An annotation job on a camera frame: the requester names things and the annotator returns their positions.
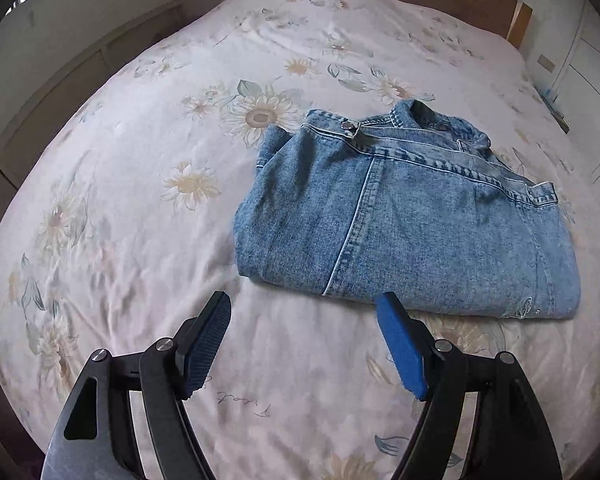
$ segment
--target metal button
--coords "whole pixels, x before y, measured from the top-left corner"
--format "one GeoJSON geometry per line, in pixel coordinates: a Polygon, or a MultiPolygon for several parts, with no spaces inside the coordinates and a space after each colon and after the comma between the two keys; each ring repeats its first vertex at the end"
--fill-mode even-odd
{"type": "Polygon", "coordinates": [[[160,339],[160,341],[158,341],[155,344],[155,347],[160,351],[160,352],[164,352],[165,350],[168,350],[169,348],[171,348],[173,346],[173,339],[169,339],[168,337],[164,337],[162,339],[160,339]]]}
{"type": "Polygon", "coordinates": [[[502,352],[500,354],[500,360],[507,365],[512,365],[516,362],[516,358],[513,357],[513,354],[510,352],[502,352]]]}
{"type": "Polygon", "coordinates": [[[451,352],[453,346],[446,339],[438,339],[436,341],[436,348],[441,352],[451,352]]]}
{"type": "Polygon", "coordinates": [[[93,354],[91,354],[92,361],[102,361],[107,356],[107,351],[104,348],[97,349],[93,354]]]}
{"type": "Polygon", "coordinates": [[[342,124],[340,126],[342,126],[343,130],[347,130],[348,132],[352,132],[356,129],[356,125],[351,121],[342,121],[342,124]]]}

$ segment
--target wall switch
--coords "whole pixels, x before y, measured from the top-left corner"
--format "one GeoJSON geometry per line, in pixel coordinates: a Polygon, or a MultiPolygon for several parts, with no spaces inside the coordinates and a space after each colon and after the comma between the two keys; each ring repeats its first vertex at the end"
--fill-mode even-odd
{"type": "Polygon", "coordinates": [[[555,64],[552,63],[551,60],[549,60],[545,56],[540,55],[540,57],[538,58],[538,63],[542,68],[548,70],[549,72],[554,71],[555,64]]]}

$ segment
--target metal screw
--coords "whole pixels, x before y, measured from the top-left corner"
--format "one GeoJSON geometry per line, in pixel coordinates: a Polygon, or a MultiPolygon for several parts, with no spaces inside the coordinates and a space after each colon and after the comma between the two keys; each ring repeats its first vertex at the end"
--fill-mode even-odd
{"type": "Polygon", "coordinates": [[[436,348],[441,352],[451,352],[453,345],[446,339],[438,339],[436,341],[436,348]]]}
{"type": "Polygon", "coordinates": [[[173,339],[163,337],[155,344],[155,347],[160,351],[164,352],[173,346],[173,339]]]}
{"type": "Polygon", "coordinates": [[[107,352],[104,348],[99,348],[93,354],[91,354],[91,360],[96,362],[102,361],[108,353],[109,352],[107,352]]]}
{"type": "Polygon", "coordinates": [[[503,352],[500,354],[500,360],[507,365],[512,365],[516,362],[516,358],[510,352],[503,352]]]}

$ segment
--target bed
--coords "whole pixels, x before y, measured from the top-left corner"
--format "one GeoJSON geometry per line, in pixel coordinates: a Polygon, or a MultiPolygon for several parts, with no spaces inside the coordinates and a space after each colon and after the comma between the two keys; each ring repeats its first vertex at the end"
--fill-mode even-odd
{"type": "MultiPolygon", "coordinates": [[[[142,351],[225,290],[231,324],[186,402],[216,476],[390,478],[422,405],[373,307],[239,277],[232,218],[268,122],[294,128],[311,108],[370,116],[409,97],[555,184],[582,282],[573,320],[413,315],[467,353],[513,352],[565,475],[576,471],[600,443],[600,208],[515,47],[398,0],[225,0],[58,133],[0,225],[0,384],[35,442],[48,446],[94,349],[142,351]]],[[[146,476],[160,478],[141,396],[132,403],[146,476]]],[[[445,478],[460,475],[474,409],[468,394],[445,478]]]]}

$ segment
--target denim jacket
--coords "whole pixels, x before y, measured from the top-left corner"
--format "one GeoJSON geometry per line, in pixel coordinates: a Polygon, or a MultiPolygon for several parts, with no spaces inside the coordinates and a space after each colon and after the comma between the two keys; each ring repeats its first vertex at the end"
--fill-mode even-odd
{"type": "Polygon", "coordinates": [[[235,215],[238,271],[254,280],[407,308],[569,317],[580,301],[550,182],[513,173],[467,121],[415,100],[352,120],[311,110],[270,125],[235,215]]]}

